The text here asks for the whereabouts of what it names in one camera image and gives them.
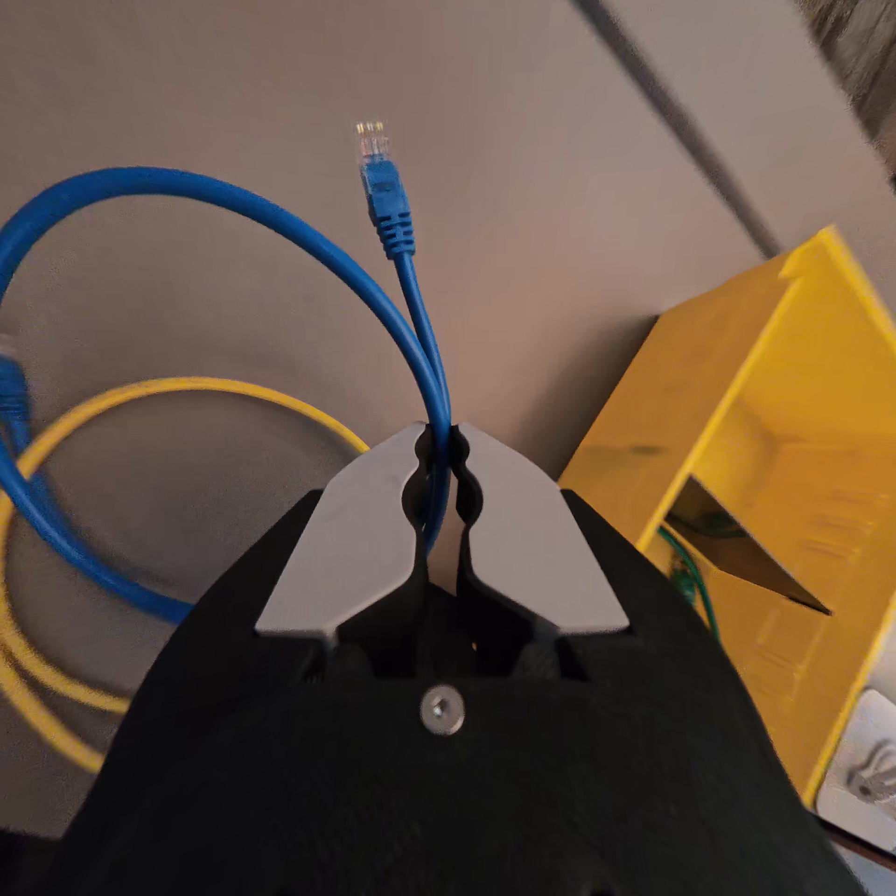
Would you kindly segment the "yellow plastic bin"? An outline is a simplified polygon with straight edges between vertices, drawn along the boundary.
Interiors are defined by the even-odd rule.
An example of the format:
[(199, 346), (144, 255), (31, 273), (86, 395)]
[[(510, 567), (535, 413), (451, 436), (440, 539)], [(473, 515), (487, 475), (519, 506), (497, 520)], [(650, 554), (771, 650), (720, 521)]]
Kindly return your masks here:
[(663, 571), (703, 487), (827, 610), (728, 573), (721, 644), (812, 806), (894, 622), (894, 322), (834, 226), (662, 314), (559, 479)]

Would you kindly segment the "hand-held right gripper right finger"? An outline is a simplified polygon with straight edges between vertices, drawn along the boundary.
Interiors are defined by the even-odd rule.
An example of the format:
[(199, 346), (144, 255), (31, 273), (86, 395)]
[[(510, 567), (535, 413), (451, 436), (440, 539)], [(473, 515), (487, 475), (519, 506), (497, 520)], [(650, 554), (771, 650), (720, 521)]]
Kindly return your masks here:
[(465, 582), (546, 637), (625, 631), (629, 618), (554, 480), (471, 423), (452, 436)]

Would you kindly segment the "black bin divider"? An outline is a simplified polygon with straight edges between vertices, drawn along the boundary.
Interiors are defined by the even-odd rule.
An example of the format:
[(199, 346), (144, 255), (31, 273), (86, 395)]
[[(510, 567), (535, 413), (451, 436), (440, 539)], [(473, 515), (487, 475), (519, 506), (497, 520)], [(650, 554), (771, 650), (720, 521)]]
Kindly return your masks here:
[(745, 529), (696, 477), (689, 476), (665, 516), (666, 526), (724, 573), (826, 617), (833, 615)]

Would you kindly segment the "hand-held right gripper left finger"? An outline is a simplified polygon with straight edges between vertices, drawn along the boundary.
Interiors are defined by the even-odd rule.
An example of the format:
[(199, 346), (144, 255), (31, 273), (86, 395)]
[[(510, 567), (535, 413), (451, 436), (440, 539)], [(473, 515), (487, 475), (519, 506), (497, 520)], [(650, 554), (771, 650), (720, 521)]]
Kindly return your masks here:
[(420, 472), (413, 423), (357, 456), (323, 489), (255, 624), (262, 636), (338, 640), (339, 628), (411, 578), (419, 534), (405, 509)]

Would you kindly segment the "white hook plate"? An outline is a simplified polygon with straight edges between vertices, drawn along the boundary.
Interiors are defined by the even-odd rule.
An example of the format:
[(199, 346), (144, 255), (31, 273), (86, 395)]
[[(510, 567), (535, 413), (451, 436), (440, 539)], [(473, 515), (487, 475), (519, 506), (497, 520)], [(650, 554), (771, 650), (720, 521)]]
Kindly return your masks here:
[(895, 852), (895, 705), (862, 692), (815, 798), (826, 822)]

